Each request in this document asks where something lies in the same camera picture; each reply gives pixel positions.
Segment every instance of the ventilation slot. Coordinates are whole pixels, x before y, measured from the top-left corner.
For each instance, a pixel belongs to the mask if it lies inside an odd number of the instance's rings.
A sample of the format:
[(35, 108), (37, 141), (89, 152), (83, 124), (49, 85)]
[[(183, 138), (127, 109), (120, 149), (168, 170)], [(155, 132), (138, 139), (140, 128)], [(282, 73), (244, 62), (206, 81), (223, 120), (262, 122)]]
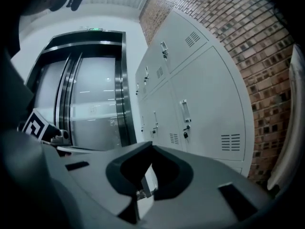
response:
[(192, 47), (195, 42), (198, 42), (199, 39), (200, 36), (198, 36), (198, 34), (193, 31), (192, 34), (185, 39), (185, 42), (189, 47)]
[(157, 77), (158, 79), (163, 75), (163, 69), (162, 67), (160, 67), (158, 70), (157, 70)]
[(221, 135), (223, 151), (240, 151), (240, 134)]
[(179, 138), (177, 134), (170, 134), (171, 143), (179, 144)]

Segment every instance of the glass panel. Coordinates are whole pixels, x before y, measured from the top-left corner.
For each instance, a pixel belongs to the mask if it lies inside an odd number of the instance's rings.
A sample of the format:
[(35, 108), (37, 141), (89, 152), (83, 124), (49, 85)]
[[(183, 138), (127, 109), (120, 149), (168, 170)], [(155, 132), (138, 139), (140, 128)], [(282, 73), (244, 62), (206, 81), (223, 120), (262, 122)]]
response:
[(74, 80), (70, 121), (73, 145), (121, 147), (114, 91), (114, 58), (84, 58)]
[(48, 64), (40, 78), (34, 108), (50, 123), (54, 123), (56, 91), (66, 61)]

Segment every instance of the white locker cabinet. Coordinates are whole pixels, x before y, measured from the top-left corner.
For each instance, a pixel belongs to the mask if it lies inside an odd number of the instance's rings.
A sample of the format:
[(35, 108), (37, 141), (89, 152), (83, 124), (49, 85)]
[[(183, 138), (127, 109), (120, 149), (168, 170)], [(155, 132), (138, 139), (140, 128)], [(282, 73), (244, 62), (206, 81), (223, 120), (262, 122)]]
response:
[(249, 94), (229, 53), (199, 22), (173, 9), (136, 82), (145, 140), (216, 159), (248, 175), (254, 148)]
[(206, 37), (190, 22), (177, 13), (170, 13), (155, 36), (152, 47), (159, 48), (158, 52), (171, 73), (207, 42)]
[(187, 152), (243, 160), (243, 110), (234, 81), (216, 49), (211, 47), (184, 67), (172, 83), (181, 109), (178, 119), (191, 127)]
[(154, 121), (154, 139), (157, 144), (182, 150), (180, 130), (169, 83), (152, 93), (149, 99), (150, 120)]

